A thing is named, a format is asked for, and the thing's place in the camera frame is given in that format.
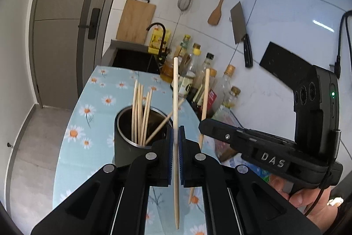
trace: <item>mesh strainer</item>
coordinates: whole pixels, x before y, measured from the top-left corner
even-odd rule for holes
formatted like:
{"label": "mesh strainer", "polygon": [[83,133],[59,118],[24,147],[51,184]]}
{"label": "mesh strainer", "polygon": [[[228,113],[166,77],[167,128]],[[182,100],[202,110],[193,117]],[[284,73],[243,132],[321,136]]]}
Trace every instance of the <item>mesh strainer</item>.
{"label": "mesh strainer", "polygon": [[185,11],[189,8],[191,0],[178,0],[177,6],[181,11]]}

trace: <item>faucet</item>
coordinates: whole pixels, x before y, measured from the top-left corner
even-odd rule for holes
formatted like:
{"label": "faucet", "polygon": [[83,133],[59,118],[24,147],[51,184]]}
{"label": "faucet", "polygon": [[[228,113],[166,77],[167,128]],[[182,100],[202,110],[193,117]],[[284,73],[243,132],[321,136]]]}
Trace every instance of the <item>faucet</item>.
{"label": "faucet", "polygon": [[161,44],[160,44],[160,48],[159,48],[159,53],[158,53],[158,58],[160,60],[161,58],[161,52],[163,51],[163,45],[164,45],[164,39],[165,39],[165,34],[166,34],[166,28],[162,23],[159,22],[155,22],[152,23],[151,25],[149,25],[147,27],[147,31],[149,31],[154,25],[160,25],[163,28],[163,37],[161,38]]}

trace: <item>cutting board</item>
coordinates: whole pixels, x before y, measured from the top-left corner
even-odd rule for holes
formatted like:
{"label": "cutting board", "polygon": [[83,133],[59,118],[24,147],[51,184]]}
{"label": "cutting board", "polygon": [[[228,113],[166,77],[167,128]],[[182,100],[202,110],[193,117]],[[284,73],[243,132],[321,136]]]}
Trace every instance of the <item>cutting board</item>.
{"label": "cutting board", "polygon": [[126,0],[116,39],[143,44],[156,5],[139,0]]}

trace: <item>yellow package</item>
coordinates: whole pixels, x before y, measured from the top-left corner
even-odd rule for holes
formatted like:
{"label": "yellow package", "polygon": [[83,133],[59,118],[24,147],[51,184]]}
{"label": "yellow package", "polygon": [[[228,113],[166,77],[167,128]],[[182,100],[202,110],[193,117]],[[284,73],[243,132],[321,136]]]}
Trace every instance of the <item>yellow package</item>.
{"label": "yellow package", "polygon": [[[165,39],[163,43],[164,44],[163,50],[165,49],[165,47],[167,47],[167,43],[170,38],[170,35],[171,35],[171,31],[166,30]],[[159,51],[162,38],[163,38],[163,29],[155,27],[153,30],[152,38],[149,43],[149,47],[151,48],[150,50],[157,49],[157,51]]]}

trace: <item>wooden spatula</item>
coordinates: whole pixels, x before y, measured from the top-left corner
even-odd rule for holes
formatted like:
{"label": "wooden spatula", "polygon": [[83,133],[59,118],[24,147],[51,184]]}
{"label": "wooden spatula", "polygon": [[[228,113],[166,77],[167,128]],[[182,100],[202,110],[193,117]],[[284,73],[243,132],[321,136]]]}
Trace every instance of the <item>wooden spatula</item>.
{"label": "wooden spatula", "polygon": [[208,19],[208,23],[210,25],[214,25],[214,26],[218,25],[220,18],[221,18],[221,6],[222,6],[223,2],[224,2],[224,0],[220,0],[216,9],[214,9],[212,14],[210,14],[209,19]]}

